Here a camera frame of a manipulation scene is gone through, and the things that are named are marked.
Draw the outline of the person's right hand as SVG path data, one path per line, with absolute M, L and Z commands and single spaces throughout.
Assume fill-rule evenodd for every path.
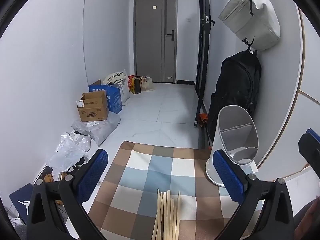
M 295 239 L 320 240 L 319 196 L 304 206 L 295 216 Z

